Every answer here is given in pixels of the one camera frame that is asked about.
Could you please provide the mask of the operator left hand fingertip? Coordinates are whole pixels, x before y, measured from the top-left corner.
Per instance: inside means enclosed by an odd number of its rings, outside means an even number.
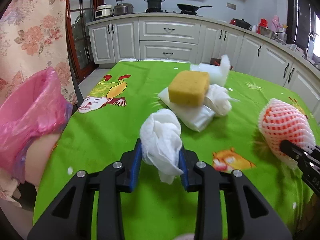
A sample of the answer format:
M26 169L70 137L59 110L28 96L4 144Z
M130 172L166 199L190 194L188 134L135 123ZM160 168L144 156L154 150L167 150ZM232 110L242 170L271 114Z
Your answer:
M175 237L173 240L194 240L194 234L193 233L184 233L182 235Z

